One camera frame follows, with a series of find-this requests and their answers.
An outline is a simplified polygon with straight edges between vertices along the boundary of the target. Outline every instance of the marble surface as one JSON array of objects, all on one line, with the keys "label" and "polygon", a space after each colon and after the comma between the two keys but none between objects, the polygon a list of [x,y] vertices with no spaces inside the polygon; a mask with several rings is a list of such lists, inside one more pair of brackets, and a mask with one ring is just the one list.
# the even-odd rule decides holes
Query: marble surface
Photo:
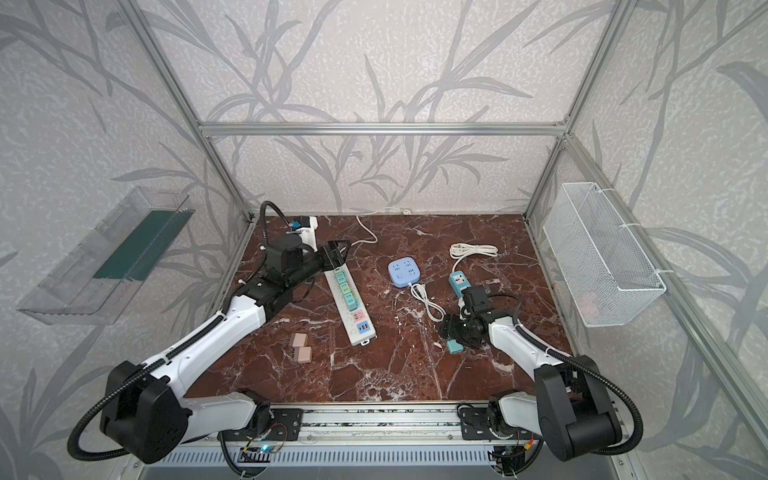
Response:
[{"label": "marble surface", "polygon": [[[273,402],[349,402],[397,400],[481,400],[518,389],[533,393],[533,381],[501,351],[491,346],[450,355],[438,335],[439,324],[409,290],[395,288],[387,265],[412,257],[433,301],[456,313],[456,296],[448,282],[454,260],[452,243],[492,244],[500,255],[464,259],[473,285],[522,296],[521,319],[552,346],[570,352],[568,339],[520,215],[453,215],[362,217],[379,236],[349,254],[349,270],[366,303],[378,336],[368,346],[351,346],[324,275],[306,300],[287,306],[279,316],[245,337],[215,362],[187,396],[223,395],[250,389]],[[369,238],[354,216],[320,217],[319,243]],[[274,238],[284,230],[270,218]],[[260,229],[253,235],[235,280],[245,278],[261,259]],[[296,298],[304,294],[297,290]],[[497,306],[514,300],[497,297]],[[291,333],[308,333],[312,362],[297,365]]]}]

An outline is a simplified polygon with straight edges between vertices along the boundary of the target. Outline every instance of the floral wallpaper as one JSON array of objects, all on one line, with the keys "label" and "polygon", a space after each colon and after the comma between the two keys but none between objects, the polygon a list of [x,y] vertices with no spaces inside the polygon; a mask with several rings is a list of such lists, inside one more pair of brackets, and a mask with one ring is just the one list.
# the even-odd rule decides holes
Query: floral wallpaper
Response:
[{"label": "floral wallpaper", "polygon": [[[139,2],[202,121],[561,121],[614,0]],[[554,139],[220,137],[287,210],[522,212]]]},{"label": "floral wallpaper", "polygon": [[[768,2],[635,8],[576,136],[768,392]],[[585,329],[531,219],[574,341],[640,406],[649,478],[768,478],[768,459],[661,299],[622,327]]]},{"label": "floral wallpaper", "polygon": [[[0,2],[0,478],[107,478],[66,437],[140,362],[207,315],[246,229],[111,2]],[[49,326],[16,306],[134,187],[195,210],[114,325]],[[90,449],[114,448],[93,424]]]}]

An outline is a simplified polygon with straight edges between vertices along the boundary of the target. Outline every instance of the long white power strip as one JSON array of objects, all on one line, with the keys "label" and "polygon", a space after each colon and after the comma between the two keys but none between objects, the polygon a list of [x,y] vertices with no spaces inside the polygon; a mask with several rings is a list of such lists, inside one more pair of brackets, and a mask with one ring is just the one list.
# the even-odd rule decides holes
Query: long white power strip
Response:
[{"label": "long white power strip", "polygon": [[368,345],[376,337],[376,328],[346,263],[325,274],[349,342],[353,345]]}]

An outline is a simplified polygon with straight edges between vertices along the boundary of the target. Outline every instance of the power plug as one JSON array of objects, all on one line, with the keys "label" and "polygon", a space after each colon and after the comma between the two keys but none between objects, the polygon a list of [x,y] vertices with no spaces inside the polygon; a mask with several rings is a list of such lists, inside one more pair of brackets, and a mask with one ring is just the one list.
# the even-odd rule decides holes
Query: power plug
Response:
[{"label": "power plug", "polygon": [[389,277],[397,288],[403,288],[409,284],[417,284],[422,278],[422,273],[416,265],[416,261],[411,257],[401,258],[390,262]]}]

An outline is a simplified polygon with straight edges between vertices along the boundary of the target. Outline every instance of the white cable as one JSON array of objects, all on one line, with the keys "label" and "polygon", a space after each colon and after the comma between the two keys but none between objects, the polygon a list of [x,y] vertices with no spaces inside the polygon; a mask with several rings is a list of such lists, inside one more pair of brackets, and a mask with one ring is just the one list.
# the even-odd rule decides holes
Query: white cable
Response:
[{"label": "white cable", "polygon": [[451,273],[456,271],[456,265],[470,255],[486,255],[487,257],[498,257],[498,248],[493,245],[470,245],[469,243],[454,243],[451,245],[451,258],[455,258]]},{"label": "white cable", "polygon": [[[409,283],[409,286],[411,287],[411,295],[413,295],[413,297],[419,302],[424,303],[429,318],[431,318],[433,322],[441,322],[445,316],[445,310],[443,310],[442,307],[437,303],[430,301],[429,297],[427,296],[427,288],[421,283]],[[437,310],[440,313],[440,318],[435,318],[432,316],[432,311],[429,309],[429,307]]]},{"label": "white cable", "polygon": [[373,214],[377,214],[378,212],[383,211],[383,210],[397,210],[400,213],[402,213],[404,211],[402,208],[398,208],[398,207],[384,207],[384,208],[379,208],[375,212],[368,212],[367,214],[355,215],[355,217],[357,217],[357,223],[359,223],[360,226],[366,230],[366,232],[370,233],[373,236],[373,240],[357,240],[357,241],[353,242],[352,245],[350,245],[350,247],[354,247],[358,243],[378,243],[379,242],[379,238],[376,236],[376,234],[373,233],[371,230],[369,230],[368,227],[366,227],[365,225],[362,224],[362,220],[360,220],[360,215],[373,215]]}]

